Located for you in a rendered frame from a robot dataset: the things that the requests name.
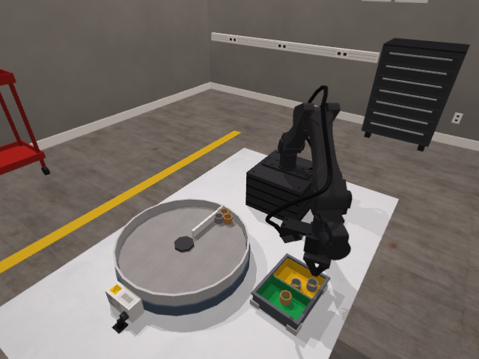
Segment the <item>grey round turntable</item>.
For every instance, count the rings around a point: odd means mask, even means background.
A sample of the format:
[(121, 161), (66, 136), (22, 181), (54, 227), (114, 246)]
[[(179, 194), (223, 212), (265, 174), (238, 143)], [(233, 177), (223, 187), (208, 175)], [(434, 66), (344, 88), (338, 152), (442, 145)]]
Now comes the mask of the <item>grey round turntable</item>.
[[(229, 210), (232, 224), (215, 223), (221, 209)], [(182, 316), (220, 304), (245, 279), (249, 239), (241, 217), (210, 200), (171, 200), (139, 213), (122, 228), (112, 252), (118, 281), (106, 296), (120, 312), (112, 328), (120, 333), (144, 310)]]

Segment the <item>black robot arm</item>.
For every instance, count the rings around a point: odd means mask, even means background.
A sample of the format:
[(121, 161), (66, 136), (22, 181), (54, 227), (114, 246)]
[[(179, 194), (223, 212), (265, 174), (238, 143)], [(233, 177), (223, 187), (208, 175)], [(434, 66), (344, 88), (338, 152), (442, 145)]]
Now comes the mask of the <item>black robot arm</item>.
[[(311, 198), (309, 207), (314, 216), (313, 221), (309, 224), (285, 217), (279, 234), (284, 243), (296, 242), (306, 236), (304, 252), (313, 255), (318, 255), (321, 243), (326, 257), (330, 260), (342, 260), (351, 251), (348, 242), (350, 236), (342, 215), (346, 215), (350, 209), (353, 196), (351, 191), (347, 190), (346, 180), (338, 167), (332, 132), (333, 121), (340, 110), (338, 102), (326, 103), (324, 120), (320, 106), (314, 106), (313, 103), (296, 106), (293, 110), (293, 126), (283, 133), (278, 143), (280, 159), (268, 156), (261, 162), (262, 166), (302, 180), (309, 180), (312, 176), (311, 193), (326, 184), (329, 170), (332, 170), (329, 188)], [(296, 164), (297, 153), (304, 150), (308, 137), (313, 170)], [(319, 239), (312, 235), (311, 230)]]

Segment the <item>green bin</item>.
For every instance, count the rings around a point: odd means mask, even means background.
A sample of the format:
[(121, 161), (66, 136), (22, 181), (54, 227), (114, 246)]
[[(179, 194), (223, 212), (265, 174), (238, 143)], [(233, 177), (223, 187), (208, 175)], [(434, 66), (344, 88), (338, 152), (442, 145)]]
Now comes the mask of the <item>green bin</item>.
[[(280, 293), (283, 290), (289, 291), (292, 295), (291, 302), (287, 306), (279, 301)], [(296, 320), (311, 300), (274, 276), (271, 276), (257, 293)]]

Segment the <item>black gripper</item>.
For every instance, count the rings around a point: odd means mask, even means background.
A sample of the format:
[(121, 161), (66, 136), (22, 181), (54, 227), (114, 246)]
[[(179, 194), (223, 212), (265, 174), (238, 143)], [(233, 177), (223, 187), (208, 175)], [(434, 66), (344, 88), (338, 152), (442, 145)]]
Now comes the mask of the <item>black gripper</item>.
[[(317, 277), (326, 269), (329, 269), (331, 264), (331, 260), (326, 257), (321, 244), (319, 246), (318, 255), (313, 255), (313, 254), (305, 252), (303, 256), (303, 260), (309, 267), (311, 275), (315, 277)], [(315, 263), (319, 264), (318, 267), (315, 266)]]

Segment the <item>grey metal bushing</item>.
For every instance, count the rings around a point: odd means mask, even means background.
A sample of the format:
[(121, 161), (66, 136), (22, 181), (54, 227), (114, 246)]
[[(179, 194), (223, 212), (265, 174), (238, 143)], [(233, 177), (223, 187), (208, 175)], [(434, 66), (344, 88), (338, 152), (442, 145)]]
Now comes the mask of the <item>grey metal bushing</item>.
[[(313, 284), (314, 286), (311, 286), (310, 284)], [(314, 278), (309, 278), (308, 279), (306, 289), (309, 292), (316, 292), (317, 291), (317, 286), (318, 286), (318, 281), (316, 279), (314, 279)]]
[[(297, 284), (298, 286), (294, 286), (294, 284)], [(301, 290), (302, 282), (298, 278), (293, 278), (290, 282), (290, 285), (296, 287), (297, 289)]]
[(221, 213), (216, 213), (214, 215), (214, 218), (215, 218), (215, 223), (216, 224), (222, 224), (223, 223), (223, 214)]

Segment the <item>yellow bin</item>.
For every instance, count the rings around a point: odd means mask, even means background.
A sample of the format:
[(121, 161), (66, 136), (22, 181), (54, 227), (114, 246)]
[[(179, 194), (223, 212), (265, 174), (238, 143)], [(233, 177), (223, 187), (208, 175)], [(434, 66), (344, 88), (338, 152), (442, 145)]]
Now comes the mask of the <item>yellow bin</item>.
[(295, 263), (294, 261), (290, 259), (286, 259), (283, 264), (277, 269), (277, 271), (274, 273), (274, 275), (280, 279), (282, 279), (284, 282), (290, 284), (290, 281), (292, 278), (298, 278), (302, 282), (301, 290), (302, 293), (306, 294), (308, 297), (313, 298), (315, 293), (317, 292), (309, 292), (306, 289), (306, 283), (307, 279), (312, 277), (315, 278), (318, 281), (318, 286), (317, 290), (320, 288), (320, 285), (322, 282), (325, 280), (324, 278), (320, 276), (313, 276), (311, 275), (311, 272), (307, 270), (306, 268), (302, 267), (301, 265)]

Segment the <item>dark grey divided bin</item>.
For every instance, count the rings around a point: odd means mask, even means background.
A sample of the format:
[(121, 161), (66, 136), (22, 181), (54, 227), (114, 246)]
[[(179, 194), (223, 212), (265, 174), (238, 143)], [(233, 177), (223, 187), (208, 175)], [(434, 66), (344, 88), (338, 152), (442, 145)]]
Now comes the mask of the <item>dark grey divided bin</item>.
[[(276, 321), (280, 322), (283, 326), (286, 327), (286, 325), (288, 324), (290, 327), (292, 327), (293, 329), (297, 330), (297, 328), (300, 326), (301, 323), (303, 323), (305, 321), (305, 319), (307, 318), (308, 314), (311, 312), (311, 310), (313, 309), (314, 305), (317, 303), (317, 301), (319, 300), (320, 296), (323, 294), (323, 290), (324, 288), (326, 287), (327, 283), (329, 282), (330, 280), (330, 277), (325, 275), (324, 273), (321, 273), (319, 274), (318, 276), (324, 278), (324, 282), (322, 283), (322, 285), (320, 286), (320, 288), (317, 290), (317, 292), (315, 293), (314, 297), (313, 298), (310, 298), (308, 297), (306, 294), (300, 292), (299, 290), (297, 290), (296, 288), (294, 288), (293, 286), (291, 286), (290, 284), (284, 282), (283, 280), (281, 280), (280, 278), (276, 277), (274, 275), (274, 273), (277, 271), (277, 269), (283, 264), (283, 262), (286, 260), (286, 259), (290, 259), (292, 261), (294, 261), (295, 263), (301, 265), (302, 267), (306, 268), (307, 270), (309, 270), (307, 264), (305, 264), (304, 262), (298, 260), (297, 258), (289, 255), (289, 254), (285, 254), (284, 257), (276, 264), (276, 266), (269, 272), (269, 274), (254, 288), (254, 290), (251, 292), (251, 295), (253, 295), (253, 301), (255, 301), (256, 303), (259, 304), (259, 308), (267, 313), (269, 316), (271, 316), (273, 319), (275, 319)], [(310, 270), (309, 270), (310, 271)], [(285, 284), (287, 284), (288, 286), (292, 287), (293, 289), (295, 289), (296, 291), (302, 293), (304, 296), (308, 297), (310, 300), (310, 302), (308, 303), (307, 307), (303, 310), (302, 314), (300, 315), (300, 317), (296, 320), (294, 319), (292, 316), (290, 316), (289, 314), (285, 313), (283, 310), (281, 310), (280, 308), (276, 307), (273, 303), (271, 303), (270, 301), (266, 300), (264, 297), (262, 297), (261, 295), (257, 294), (257, 292), (260, 290), (260, 288), (268, 281), (268, 279), (271, 278), (271, 276), (274, 276), (276, 278), (278, 278), (280, 281), (284, 282)]]

